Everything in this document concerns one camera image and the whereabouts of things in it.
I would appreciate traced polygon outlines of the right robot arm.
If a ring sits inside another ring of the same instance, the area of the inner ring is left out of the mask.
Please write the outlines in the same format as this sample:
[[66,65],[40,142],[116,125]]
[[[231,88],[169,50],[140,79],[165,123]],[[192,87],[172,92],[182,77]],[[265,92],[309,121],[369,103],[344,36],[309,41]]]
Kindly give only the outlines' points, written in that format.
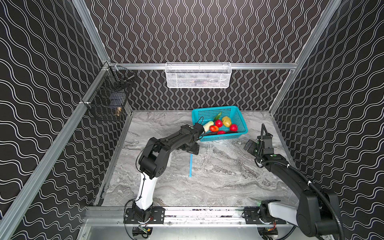
[[297,207],[279,200],[265,200],[259,206],[259,219],[265,224],[283,220],[299,228],[307,237],[332,235],[345,239],[340,201],[336,193],[316,186],[280,154],[275,154],[271,136],[248,140],[244,146],[259,168],[279,177],[297,196]]

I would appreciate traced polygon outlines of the teal plastic basket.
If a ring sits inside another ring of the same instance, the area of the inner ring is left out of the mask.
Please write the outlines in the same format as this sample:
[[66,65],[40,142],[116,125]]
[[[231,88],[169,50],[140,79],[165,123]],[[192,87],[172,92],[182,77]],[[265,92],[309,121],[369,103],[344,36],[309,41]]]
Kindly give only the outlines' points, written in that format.
[[237,139],[248,133],[245,119],[236,106],[195,109],[192,121],[205,128],[202,142]]

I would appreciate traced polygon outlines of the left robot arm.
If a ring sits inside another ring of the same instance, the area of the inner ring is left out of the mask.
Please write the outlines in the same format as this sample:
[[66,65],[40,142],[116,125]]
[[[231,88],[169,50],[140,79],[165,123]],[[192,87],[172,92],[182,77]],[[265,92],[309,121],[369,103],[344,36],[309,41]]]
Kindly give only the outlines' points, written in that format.
[[153,207],[153,194],[158,178],[165,172],[170,155],[175,150],[198,155],[198,141],[205,133],[203,125],[183,125],[174,134],[157,139],[150,138],[138,159],[141,183],[138,196],[132,204],[134,216],[139,223],[150,220]]

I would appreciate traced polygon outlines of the dark red apple toy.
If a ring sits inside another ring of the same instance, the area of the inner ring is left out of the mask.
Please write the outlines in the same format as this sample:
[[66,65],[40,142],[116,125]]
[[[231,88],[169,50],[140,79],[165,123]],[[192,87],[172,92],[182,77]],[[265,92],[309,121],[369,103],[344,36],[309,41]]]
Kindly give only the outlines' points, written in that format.
[[217,120],[215,121],[215,126],[217,126],[218,128],[221,128],[223,126],[223,122],[221,120]]

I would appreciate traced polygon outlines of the yellow potato toy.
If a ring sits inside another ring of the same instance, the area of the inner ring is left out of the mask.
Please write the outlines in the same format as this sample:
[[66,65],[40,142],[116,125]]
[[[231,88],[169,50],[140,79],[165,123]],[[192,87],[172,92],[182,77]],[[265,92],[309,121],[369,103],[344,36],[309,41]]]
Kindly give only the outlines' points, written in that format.
[[222,123],[223,126],[229,128],[232,125],[232,120],[228,116],[225,116],[222,118]]

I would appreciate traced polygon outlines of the green leafy vegetable toy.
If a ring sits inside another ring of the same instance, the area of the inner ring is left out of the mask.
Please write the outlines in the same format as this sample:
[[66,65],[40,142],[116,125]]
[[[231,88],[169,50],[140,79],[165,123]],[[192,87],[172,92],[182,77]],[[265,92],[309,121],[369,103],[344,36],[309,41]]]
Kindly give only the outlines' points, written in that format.
[[222,112],[218,113],[215,117],[214,117],[214,122],[219,120],[220,117],[222,116]]

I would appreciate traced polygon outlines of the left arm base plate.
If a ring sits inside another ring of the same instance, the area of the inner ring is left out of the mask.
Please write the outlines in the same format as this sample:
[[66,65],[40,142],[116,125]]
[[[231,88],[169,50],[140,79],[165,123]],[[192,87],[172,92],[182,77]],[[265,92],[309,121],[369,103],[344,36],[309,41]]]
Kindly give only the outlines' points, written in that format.
[[124,213],[124,224],[163,224],[165,211],[162,207],[150,207],[147,210],[137,206],[127,208]]

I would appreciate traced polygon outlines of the clear wall basket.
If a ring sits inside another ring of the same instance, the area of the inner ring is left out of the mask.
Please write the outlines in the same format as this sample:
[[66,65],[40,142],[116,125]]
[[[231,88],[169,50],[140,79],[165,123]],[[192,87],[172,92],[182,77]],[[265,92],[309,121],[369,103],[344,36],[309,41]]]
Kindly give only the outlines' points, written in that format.
[[167,62],[165,74],[168,88],[226,89],[230,84],[232,66],[226,62]]

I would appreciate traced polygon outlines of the clear zip top bag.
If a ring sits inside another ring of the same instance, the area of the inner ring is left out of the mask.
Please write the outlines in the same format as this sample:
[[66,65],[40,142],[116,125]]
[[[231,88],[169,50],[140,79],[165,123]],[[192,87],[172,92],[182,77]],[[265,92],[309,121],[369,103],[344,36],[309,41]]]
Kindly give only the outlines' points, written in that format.
[[185,178],[207,175],[216,168],[225,167],[229,160],[225,156],[209,154],[208,151],[198,156],[184,152],[175,152],[172,153],[165,175],[168,177]]

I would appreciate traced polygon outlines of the red orange tomato toy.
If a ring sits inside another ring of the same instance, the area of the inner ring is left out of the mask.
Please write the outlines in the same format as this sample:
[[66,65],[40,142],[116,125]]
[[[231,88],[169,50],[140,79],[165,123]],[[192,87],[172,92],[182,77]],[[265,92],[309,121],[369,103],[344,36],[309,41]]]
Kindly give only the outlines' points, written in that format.
[[215,125],[212,125],[212,126],[210,126],[210,131],[213,132],[213,133],[218,132],[219,131],[219,127],[215,126]]

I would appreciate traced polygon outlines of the aluminium front rail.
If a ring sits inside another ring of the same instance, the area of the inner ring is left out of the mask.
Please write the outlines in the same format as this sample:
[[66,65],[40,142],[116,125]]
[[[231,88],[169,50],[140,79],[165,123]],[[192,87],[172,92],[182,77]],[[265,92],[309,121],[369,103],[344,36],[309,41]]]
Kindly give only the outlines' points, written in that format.
[[90,207],[79,240],[307,240],[289,222],[260,222],[256,208],[154,207],[146,223],[131,208]]

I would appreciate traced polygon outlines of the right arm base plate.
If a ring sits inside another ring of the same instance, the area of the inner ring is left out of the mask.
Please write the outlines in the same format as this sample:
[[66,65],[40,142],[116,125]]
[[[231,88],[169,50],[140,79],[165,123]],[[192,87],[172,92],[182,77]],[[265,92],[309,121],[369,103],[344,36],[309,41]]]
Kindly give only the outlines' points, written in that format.
[[280,202],[280,200],[265,200],[258,207],[245,207],[241,216],[247,225],[285,225],[286,221],[272,217],[270,214],[268,204],[273,202]]

